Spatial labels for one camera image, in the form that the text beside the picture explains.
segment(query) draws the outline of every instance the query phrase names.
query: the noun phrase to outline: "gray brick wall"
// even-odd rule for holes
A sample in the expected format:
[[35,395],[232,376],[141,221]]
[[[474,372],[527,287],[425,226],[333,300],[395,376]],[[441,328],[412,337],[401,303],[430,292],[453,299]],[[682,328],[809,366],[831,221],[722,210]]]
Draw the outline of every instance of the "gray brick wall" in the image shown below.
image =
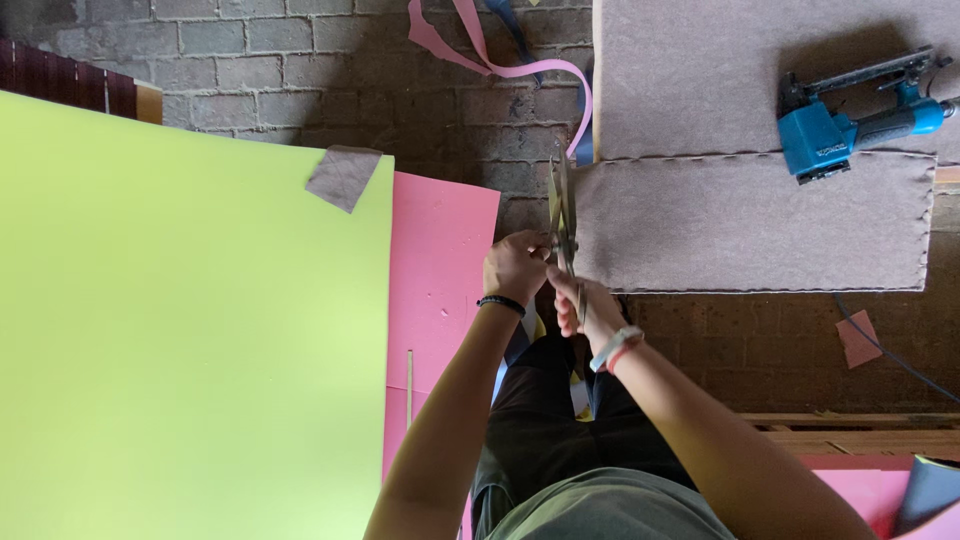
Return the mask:
[[[513,0],[539,59],[585,67],[590,0]],[[407,39],[405,0],[77,0],[14,35],[163,87],[169,126],[280,144],[376,146],[397,169],[503,192],[502,235],[546,227],[545,162],[580,113],[576,79],[486,78]],[[473,56],[450,0],[425,16]],[[516,64],[478,0],[494,61]]]

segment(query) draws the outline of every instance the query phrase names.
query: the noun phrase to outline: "scissors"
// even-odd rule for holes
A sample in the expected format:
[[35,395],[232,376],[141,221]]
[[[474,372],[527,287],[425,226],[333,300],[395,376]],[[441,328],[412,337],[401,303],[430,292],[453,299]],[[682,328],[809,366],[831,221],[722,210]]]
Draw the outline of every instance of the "scissors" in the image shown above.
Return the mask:
[[[577,253],[577,216],[570,186],[570,162],[566,159],[564,143],[557,138],[554,146],[560,156],[550,157],[550,178],[547,193],[550,204],[550,249],[557,256],[557,265],[576,279],[573,258]],[[587,323],[587,293],[584,283],[577,281],[577,318],[580,324]]]

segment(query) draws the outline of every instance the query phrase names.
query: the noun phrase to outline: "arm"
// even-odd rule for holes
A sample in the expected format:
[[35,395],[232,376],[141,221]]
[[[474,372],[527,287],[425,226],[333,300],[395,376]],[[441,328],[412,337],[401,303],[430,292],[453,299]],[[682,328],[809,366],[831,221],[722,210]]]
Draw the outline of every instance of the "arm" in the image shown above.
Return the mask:
[[[544,240],[525,231],[494,245],[484,260],[484,294],[525,306],[546,279]],[[404,437],[364,538],[456,536],[487,430],[496,369],[519,320],[499,304],[480,308]]]
[[[584,331],[596,354],[626,326],[606,287],[586,282],[587,326],[577,321],[577,283],[556,268],[561,331]],[[856,512],[800,461],[714,400],[643,341],[613,374],[663,435],[717,517],[739,538],[876,539]]]

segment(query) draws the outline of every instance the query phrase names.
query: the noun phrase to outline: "hand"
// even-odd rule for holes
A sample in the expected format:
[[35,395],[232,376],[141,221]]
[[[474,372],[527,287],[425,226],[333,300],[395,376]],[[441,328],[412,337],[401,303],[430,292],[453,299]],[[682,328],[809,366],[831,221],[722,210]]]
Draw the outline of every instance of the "hand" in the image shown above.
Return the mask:
[[[546,277],[557,289],[554,306],[557,308],[557,324],[560,325],[560,333],[564,337],[577,332],[585,333],[590,340],[590,348],[596,355],[617,331],[627,326],[627,321],[620,314],[620,307],[604,285],[590,280],[574,280],[556,266],[546,269]],[[580,283],[584,284],[584,294],[587,295],[586,327],[580,323],[576,310],[579,305],[577,294]]]
[[505,296],[525,306],[546,281],[547,235],[513,233],[487,252],[483,261],[484,296]]

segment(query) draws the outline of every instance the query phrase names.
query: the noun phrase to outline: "black bracelet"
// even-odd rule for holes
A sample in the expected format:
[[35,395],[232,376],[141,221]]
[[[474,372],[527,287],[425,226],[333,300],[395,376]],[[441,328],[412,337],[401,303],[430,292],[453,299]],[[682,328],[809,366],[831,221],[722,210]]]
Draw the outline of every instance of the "black bracelet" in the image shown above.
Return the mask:
[[493,302],[494,304],[502,304],[503,306],[509,307],[513,311],[516,311],[520,314],[520,318],[527,316],[527,310],[523,308],[517,301],[511,300],[506,296],[497,296],[492,294],[491,296],[485,296],[477,301],[477,306],[480,307],[483,304],[489,304]]

